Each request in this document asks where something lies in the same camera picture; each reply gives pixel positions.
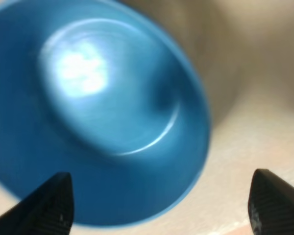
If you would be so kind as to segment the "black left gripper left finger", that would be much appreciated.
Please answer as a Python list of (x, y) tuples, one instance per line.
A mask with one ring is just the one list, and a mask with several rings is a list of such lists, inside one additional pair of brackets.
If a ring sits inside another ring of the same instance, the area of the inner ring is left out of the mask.
[(59, 172), (0, 216), (0, 235), (68, 235), (73, 220), (72, 177)]

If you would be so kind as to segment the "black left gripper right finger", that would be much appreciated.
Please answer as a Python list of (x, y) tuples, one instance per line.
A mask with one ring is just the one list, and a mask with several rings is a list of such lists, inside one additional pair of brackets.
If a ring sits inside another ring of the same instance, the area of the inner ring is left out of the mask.
[(255, 235), (294, 235), (294, 187), (268, 169), (255, 170), (248, 216)]

